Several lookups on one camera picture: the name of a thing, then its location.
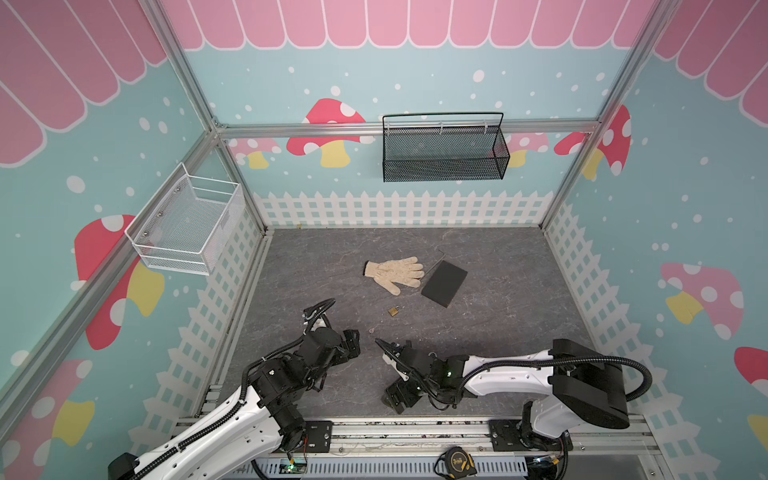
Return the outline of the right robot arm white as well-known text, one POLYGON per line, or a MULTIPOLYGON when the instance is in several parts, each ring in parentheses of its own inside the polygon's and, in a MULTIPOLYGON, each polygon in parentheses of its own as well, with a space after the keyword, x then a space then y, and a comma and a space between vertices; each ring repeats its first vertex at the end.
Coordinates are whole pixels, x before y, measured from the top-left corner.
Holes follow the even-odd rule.
POLYGON ((468 398, 525 393, 518 432, 528 448, 543 448, 571 429, 589 424, 624 430, 628 405, 652 386, 648 367, 633 359, 600 354, 567 339, 537 353, 485 358, 454 355, 445 360, 412 343, 376 342, 384 361, 399 375, 382 397, 398 414, 426 398, 438 410, 457 408, 468 398))

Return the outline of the beige knit work glove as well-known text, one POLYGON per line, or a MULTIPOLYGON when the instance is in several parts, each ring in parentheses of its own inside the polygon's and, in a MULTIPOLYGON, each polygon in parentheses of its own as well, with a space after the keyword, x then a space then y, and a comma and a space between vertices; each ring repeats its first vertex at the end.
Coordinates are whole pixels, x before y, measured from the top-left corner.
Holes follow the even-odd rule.
POLYGON ((399 285, 418 288, 425 271, 417 257, 408 257, 383 263, 368 261, 364 266, 364 276, 373 279, 391 295, 399 296, 399 285))

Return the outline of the metal hex key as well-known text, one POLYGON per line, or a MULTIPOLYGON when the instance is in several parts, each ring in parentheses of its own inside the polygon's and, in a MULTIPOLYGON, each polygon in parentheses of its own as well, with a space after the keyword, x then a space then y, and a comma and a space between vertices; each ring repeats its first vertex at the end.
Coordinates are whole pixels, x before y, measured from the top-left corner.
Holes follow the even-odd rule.
POLYGON ((428 275, 430 272, 432 272, 446 257, 446 252, 444 252, 441 249, 438 249, 438 253, 440 254, 437 259, 435 259, 434 262, 432 262, 427 268, 425 268, 424 273, 425 275, 428 275))

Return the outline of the yellow black tape measure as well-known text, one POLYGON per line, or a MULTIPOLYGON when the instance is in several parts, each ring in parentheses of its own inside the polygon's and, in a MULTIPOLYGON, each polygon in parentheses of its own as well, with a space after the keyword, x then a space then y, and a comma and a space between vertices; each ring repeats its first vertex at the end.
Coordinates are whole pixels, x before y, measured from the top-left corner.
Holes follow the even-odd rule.
POLYGON ((460 446, 443 452, 433 465, 433 473, 443 479, 457 480, 478 473, 473 457, 460 446))

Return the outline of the black flat box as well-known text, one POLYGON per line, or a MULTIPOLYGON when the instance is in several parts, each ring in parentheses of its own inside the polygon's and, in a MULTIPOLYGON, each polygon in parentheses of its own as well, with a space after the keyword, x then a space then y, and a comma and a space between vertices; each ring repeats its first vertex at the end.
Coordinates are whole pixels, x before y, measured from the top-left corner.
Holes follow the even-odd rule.
POLYGON ((442 260, 422 288, 421 295, 448 308, 467 276, 466 270, 442 260))

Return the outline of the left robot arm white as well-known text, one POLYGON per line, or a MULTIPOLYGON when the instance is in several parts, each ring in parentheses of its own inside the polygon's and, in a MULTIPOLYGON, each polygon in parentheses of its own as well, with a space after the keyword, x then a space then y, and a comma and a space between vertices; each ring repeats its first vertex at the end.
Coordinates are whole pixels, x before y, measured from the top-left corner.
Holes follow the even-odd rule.
POLYGON ((301 449, 307 423, 298 401, 321 391, 332 367, 360 354, 358 331, 332 328, 326 313, 334 303, 326 299, 306 308, 302 334, 248 364, 230 397, 159 447, 118 456, 108 478, 219 479, 259 456, 301 449))

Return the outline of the black mesh wall basket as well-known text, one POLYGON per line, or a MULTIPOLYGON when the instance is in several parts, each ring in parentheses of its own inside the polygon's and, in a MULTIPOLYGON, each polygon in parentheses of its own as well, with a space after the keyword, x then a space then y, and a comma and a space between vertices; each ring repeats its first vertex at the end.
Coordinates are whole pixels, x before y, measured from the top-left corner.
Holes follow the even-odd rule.
POLYGON ((490 111, 384 115, 383 180, 501 180, 511 158, 503 120, 490 111))

